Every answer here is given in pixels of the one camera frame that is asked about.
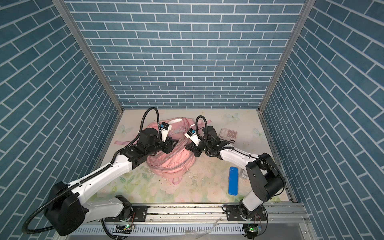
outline pink backpack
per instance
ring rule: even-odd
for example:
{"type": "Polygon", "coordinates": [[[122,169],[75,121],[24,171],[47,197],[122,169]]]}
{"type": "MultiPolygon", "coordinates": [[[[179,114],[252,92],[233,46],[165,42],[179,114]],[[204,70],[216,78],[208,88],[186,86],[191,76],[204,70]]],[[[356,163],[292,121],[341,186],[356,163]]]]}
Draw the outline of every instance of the pink backpack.
{"type": "MultiPolygon", "coordinates": [[[[186,150],[185,145],[190,143],[191,140],[186,138],[184,134],[190,129],[194,121],[190,118],[173,118],[160,122],[166,122],[172,125],[172,129],[169,131],[168,136],[172,139],[178,139],[172,152],[166,154],[164,152],[158,152],[155,156],[148,156],[147,164],[149,168],[157,175],[169,179],[173,184],[179,184],[182,175],[193,165],[195,162],[195,156],[193,152],[186,150]]],[[[148,127],[157,129],[157,123],[154,122],[148,127]]],[[[198,128],[204,127],[204,122],[198,122],[198,128]]]]}

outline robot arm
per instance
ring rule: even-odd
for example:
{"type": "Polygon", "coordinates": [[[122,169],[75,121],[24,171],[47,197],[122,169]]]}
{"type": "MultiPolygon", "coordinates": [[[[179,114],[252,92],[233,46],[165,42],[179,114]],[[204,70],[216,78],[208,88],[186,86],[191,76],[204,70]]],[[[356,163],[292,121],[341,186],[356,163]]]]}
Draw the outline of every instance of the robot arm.
{"type": "Polygon", "coordinates": [[[48,196],[50,201],[43,204],[25,221],[22,232],[33,234],[55,229],[61,236],[65,236],[75,231],[83,222],[106,217],[119,217],[121,221],[128,220],[132,214],[132,205],[123,196],[116,196],[114,199],[103,202],[88,202],[88,200],[105,185],[145,162],[149,155],[159,151],[172,152],[178,140],[167,136],[171,127],[165,122],[159,124],[157,109],[149,108],[141,121],[139,134],[130,144],[118,150],[110,163],[92,173],[68,184],[63,182],[55,184],[48,196]],[[152,109],[156,110],[159,130],[153,128],[142,130],[145,116],[152,109]],[[43,210],[52,226],[28,229],[32,219],[43,210]]]}
{"type": "Polygon", "coordinates": [[[269,154],[256,155],[233,147],[229,142],[222,141],[212,126],[207,126],[203,116],[198,116],[196,122],[199,118],[205,121],[204,136],[200,137],[197,130],[189,129],[185,136],[190,138],[192,143],[185,148],[195,156],[200,156],[204,151],[210,157],[231,162],[247,171],[252,191],[239,202],[239,211],[244,219],[252,218],[258,206],[267,202],[285,186],[282,174],[269,154]]]}

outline blue brick wallpaper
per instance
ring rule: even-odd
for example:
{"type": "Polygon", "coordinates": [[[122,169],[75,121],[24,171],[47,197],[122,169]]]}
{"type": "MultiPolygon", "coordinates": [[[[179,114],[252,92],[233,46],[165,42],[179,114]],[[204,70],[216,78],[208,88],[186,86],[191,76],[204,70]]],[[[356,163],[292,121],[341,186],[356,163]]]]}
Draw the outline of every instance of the blue brick wallpaper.
{"type": "Polygon", "coordinates": [[[264,116],[319,239],[384,239],[384,1],[317,0],[264,116]]]}
{"type": "Polygon", "coordinates": [[[305,0],[71,1],[125,108],[257,108],[305,0]]]}
{"type": "Polygon", "coordinates": [[[118,113],[50,0],[0,0],[0,93],[0,239],[52,238],[21,225],[92,170],[118,113]]]}

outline aluminum frame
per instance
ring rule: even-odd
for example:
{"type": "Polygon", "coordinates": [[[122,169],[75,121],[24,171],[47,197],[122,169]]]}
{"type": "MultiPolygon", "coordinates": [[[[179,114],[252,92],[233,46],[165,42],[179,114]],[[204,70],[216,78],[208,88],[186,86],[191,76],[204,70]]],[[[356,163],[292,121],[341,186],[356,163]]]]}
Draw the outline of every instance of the aluminum frame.
{"type": "MultiPolygon", "coordinates": [[[[174,226],[175,224],[180,227],[189,226],[212,226],[212,224],[221,218],[218,222],[218,227],[236,227],[241,226],[244,223],[253,223],[253,221],[239,220],[234,222],[227,221],[226,213],[222,210],[224,204],[237,204],[237,203],[169,203],[169,204],[133,204],[133,205],[146,205],[148,206],[147,217],[145,222],[136,222],[136,227],[147,227],[149,229],[162,228],[167,226],[174,226]]],[[[311,232],[307,227],[310,225],[310,219],[305,211],[302,203],[293,202],[278,202],[278,203],[264,203],[266,211],[268,212],[268,224],[274,223],[299,223],[302,224],[301,229],[309,233],[311,232]]],[[[111,232],[116,225],[122,225],[124,223],[107,222],[106,226],[111,232]]],[[[93,221],[81,225],[70,236],[75,235],[102,235],[104,234],[100,222],[93,221]]],[[[152,231],[148,234],[148,231],[136,232],[135,236],[160,236],[160,235],[180,235],[182,233],[169,231],[167,233],[159,234],[156,231],[152,231]]]]}
{"type": "Polygon", "coordinates": [[[287,174],[285,172],[283,163],[281,162],[281,158],[280,158],[280,155],[279,155],[279,153],[277,151],[275,142],[273,141],[272,135],[271,135],[271,133],[269,131],[269,128],[268,128],[268,125],[266,124],[265,117],[264,117],[263,113],[260,112],[259,110],[257,111],[257,113],[258,113],[260,122],[262,124],[263,130],[264,130],[264,133],[265,133],[265,137],[266,137],[266,139],[268,141],[269,147],[271,148],[271,152],[272,152],[273,158],[275,160],[275,163],[276,163],[276,165],[279,166],[279,168],[282,171],[282,174],[283,174],[284,178],[286,179],[286,181],[285,181],[286,182],[285,188],[288,190],[287,195],[290,198],[290,200],[292,200],[293,202],[297,202],[297,198],[295,196],[295,192],[293,191],[293,188],[292,188],[292,186],[291,186],[291,184],[289,182],[289,178],[288,178],[288,176],[287,176],[287,174]]]}
{"type": "Polygon", "coordinates": [[[119,111],[119,113],[122,113],[123,107],[122,107],[120,101],[118,100],[115,92],[113,91],[111,85],[109,84],[106,76],[104,75],[103,70],[101,69],[99,63],[97,62],[95,56],[93,55],[90,47],[88,46],[87,42],[85,41],[85,38],[84,38],[83,34],[81,33],[79,26],[76,24],[76,22],[72,16],[72,14],[70,13],[67,5],[65,4],[64,0],[52,0],[52,2],[55,5],[57,11],[60,13],[61,17],[63,18],[65,24],[67,25],[67,27],[71,31],[76,42],[79,44],[85,57],[88,59],[89,64],[91,65],[92,69],[95,71],[101,84],[104,86],[104,88],[107,91],[112,102],[115,104],[117,110],[119,111]]]}
{"type": "Polygon", "coordinates": [[[281,55],[279,64],[277,65],[275,72],[272,75],[271,81],[266,89],[266,92],[264,94],[264,97],[260,103],[259,110],[260,112],[263,112],[266,106],[266,103],[268,102],[273,89],[275,88],[277,81],[279,80],[279,77],[283,71],[283,68],[285,64],[287,63],[288,57],[292,52],[293,47],[295,46],[296,40],[299,38],[299,34],[301,30],[303,29],[304,23],[307,20],[312,7],[314,5],[316,0],[306,0],[306,2],[303,5],[303,8],[300,12],[299,18],[292,30],[291,36],[287,42],[286,47],[284,48],[283,54],[281,55]]]}
{"type": "Polygon", "coordinates": [[[304,240],[318,240],[311,223],[299,223],[304,240]]]}
{"type": "Polygon", "coordinates": [[[119,123],[120,123],[120,120],[122,118],[123,113],[124,113],[124,110],[121,113],[118,114],[118,117],[116,118],[115,122],[113,123],[111,132],[109,133],[108,138],[105,141],[103,148],[101,149],[100,155],[99,155],[99,157],[98,157],[98,159],[97,159],[97,161],[95,163],[95,166],[93,167],[92,171],[98,169],[101,166],[101,164],[103,162],[103,159],[105,157],[105,154],[107,153],[107,150],[108,150],[109,146],[111,145],[112,138],[115,135],[115,132],[116,132],[118,126],[119,126],[119,123]]]}

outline wire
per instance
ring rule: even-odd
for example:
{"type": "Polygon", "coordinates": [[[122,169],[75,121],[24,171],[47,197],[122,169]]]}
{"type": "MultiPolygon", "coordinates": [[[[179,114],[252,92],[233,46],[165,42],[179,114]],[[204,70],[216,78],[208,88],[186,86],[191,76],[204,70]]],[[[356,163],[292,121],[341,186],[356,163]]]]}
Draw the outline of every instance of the wire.
{"type": "MultiPolygon", "coordinates": [[[[204,121],[204,125],[205,125],[205,130],[206,130],[206,132],[207,132],[207,135],[206,135],[205,140],[204,140],[204,152],[205,152],[205,154],[206,154],[207,156],[212,157],[212,156],[208,153],[208,150],[207,150],[207,140],[208,140],[209,134],[208,134],[208,123],[207,123],[207,120],[205,119],[205,117],[202,116],[202,115],[197,116],[196,121],[195,121],[195,126],[196,126],[196,129],[197,129],[197,122],[198,122],[198,120],[199,120],[200,118],[203,119],[203,121],[204,121]]],[[[199,135],[199,130],[198,130],[198,129],[196,130],[196,135],[197,135],[197,137],[198,137],[200,140],[203,140],[203,138],[200,137],[200,135],[199,135]]]]}
{"type": "Polygon", "coordinates": [[[254,223],[256,224],[256,215],[259,217],[259,221],[260,221],[260,227],[262,226],[262,219],[261,217],[256,213],[255,214],[255,220],[254,220],[254,223]]]}
{"type": "Polygon", "coordinates": [[[225,213],[228,213],[228,212],[231,212],[230,210],[224,210],[224,207],[227,208],[228,205],[224,204],[221,206],[221,209],[223,210],[223,212],[225,213]]]}
{"type": "Polygon", "coordinates": [[[244,154],[244,153],[242,153],[242,152],[240,152],[240,151],[237,151],[236,149],[233,149],[233,150],[235,150],[236,152],[238,152],[238,153],[240,153],[240,154],[243,154],[244,156],[247,156],[247,157],[249,157],[249,158],[259,159],[260,161],[262,161],[262,162],[265,163],[266,165],[270,166],[271,168],[273,168],[274,170],[276,170],[276,172],[279,173],[279,177],[280,177],[280,179],[283,181],[283,185],[284,185],[284,186],[286,185],[286,181],[285,181],[285,179],[282,177],[282,173],[281,173],[279,170],[277,170],[275,167],[273,167],[271,164],[267,163],[266,161],[264,161],[264,160],[261,159],[261,158],[252,157],[252,156],[250,156],[250,155],[246,155],[246,154],[244,154]]]}
{"type": "Polygon", "coordinates": [[[43,211],[48,205],[50,205],[51,203],[54,203],[57,199],[61,198],[62,196],[64,196],[65,194],[67,194],[68,192],[70,192],[72,189],[78,187],[80,184],[79,183],[76,183],[74,184],[73,186],[70,186],[69,188],[67,188],[66,190],[64,190],[63,192],[61,192],[59,195],[56,195],[54,198],[52,198],[51,200],[49,200],[48,202],[44,203],[43,205],[41,205],[36,211],[34,211],[24,222],[23,226],[22,226],[22,232],[24,234],[34,234],[34,233],[41,233],[41,232],[45,232],[45,231],[49,231],[49,230],[52,230],[54,229],[53,226],[50,226],[50,227],[45,227],[45,228],[40,228],[40,229],[29,229],[28,228],[28,225],[29,223],[32,221],[32,219],[35,218],[35,216],[37,216],[41,211],[43,211]]]}
{"type": "Polygon", "coordinates": [[[118,236],[118,235],[112,235],[107,227],[105,226],[105,223],[104,223],[104,219],[100,219],[101,221],[101,225],[103,226],[103,229],[104,229],[104,232],[105,234],[110,237],[111,239],[115,239],[115,240],[123,240],[123,239],[126,239],[128,236],[118,236]]]}
{"type": "MultiPolygon", "coordinates": [[[[148,112],[149,112],[150,110],[155,110],[155,111],[156,111],[157,127],[158,127],[158,129],[159,129],[159,133],[160,133],[159,111],[158,111],[157,108],[155,108],[155,107],[150,107],[150,108],[147,109],[147,111],[145,111],[145,113],[144,113],[144,115],[143,115],[143,118],[141,119],[141,123],[140,123],[140,131],[139,131],[139,132],[142,131],[142,128],[143,128],[143,125],[144,125],[145,117],[147,116],[147,114],[148,114],[148,112]]],[[[69,186],[67,189],[63,190],[60,194],[56,195],[54,198],[52,198],[52,199],[49,200],[48,202],[46,202],[46,203],[44,203],[43,205],[41,205],[38,209],[36,209],[36,211],[34,211],[34,212],[33,212],[33,213],[32,213],[32,214],[25,220],[25,222],[24,222],[24,224],[23,224],[23,226],[22,226],[22,232],[23,232],[24,234],[35,234],[35,233],[41,233],[41,232],[45,232],[45,231],[49,231],[49,230],[53,230],[53,229],[54,229],[53,226],[45,227],[45,228],[39,228],[39,229],[29,229],[29,228],[28,228],[28,225],[31,223],[31,221],[32,221],[32,220],[33,220],[33,219],[34,219],[34,218],[35,218],[41,211],[43,211],[46,207],[48,207],[48,205],[50,205],[50,204],[56,202],[59,198],[61,198],[62,196],[66,195],[66,194],[69,193],[71,190],[75,189],[76,187],[80,186],[81,184],[87,182],[88,180],[94,178],[95,176],[97,176],[97,175],[101,174],[102,172],[105,172],[107,169],[109,169],[109,168],[113,165],[113,163],[115,162],[115,159],[116,159],[117,155],[118,155],[121,151],[123,151],[124,149],[126,149],[127,147],[131,146],[131,145],[132,145],[132,144],[139,138],[139,135],[140,135],[140,133],[137,134],[137,136],[133,139],[133,141],[131,141],[130,143],[128,143],[125,147],[123,147],[123,148],[117,150],[117,151],[115,152],[115,154],[113,155],[111,162],[110,162],[107,166],[105,166],[104,168],[100,169],[100,170],[97,171],[96,173],[94,173],[94,174],[92,174],[92,175],[86,177],[85,179],[81,180],[80,182],[78,182],[78,183],[76,183],[76,184],[74,184],[74,185],[72,185],[72,186],[69,186]]],[[[113,235],[111,235],[111,234],[108,232],[108,230],[106,230],[105,225],[103,225],[103,228],[104,228],[106,234],[107,234],[109,237],[112,236],[112,238],[115,239],[115,238],[113,237],[113,235]]]]}
{"type": "Polygon", "coordinates": [[[212,156],[212,155],[215,154],[215,153],[217,153],[217,152],[220,152],[220,151],[222,151],[222,150],[226,150],[226,149],[233,150],[233,147],[222,147],[222,148],[220,148],[220,149],[218,149],[218,150],[215,150],[215,151],[213,151],[213,152],[210,152],[208,156],[209,156],[209,157],[215,157],[215,156],[212,156]]]}
{"type": "Polygon", "coordinates": [[[264,208],[264,211],[265,211],[265,214],[266,214],[266,225],[265,225],[264,231],[260,235],[258,234],[257,236],[263,235],[265,233],[265,231],[266,231],[266,228],[268,227],[268,212],[266,211],[264,206],[263,206],[263,208],[264,208]]]}
{"type": "Polygon", "coordinates": [[[136,212],[133,213],[131,226],[133,225],[133,220],[135,219],[135,214],[136,214],[136,212]]]}

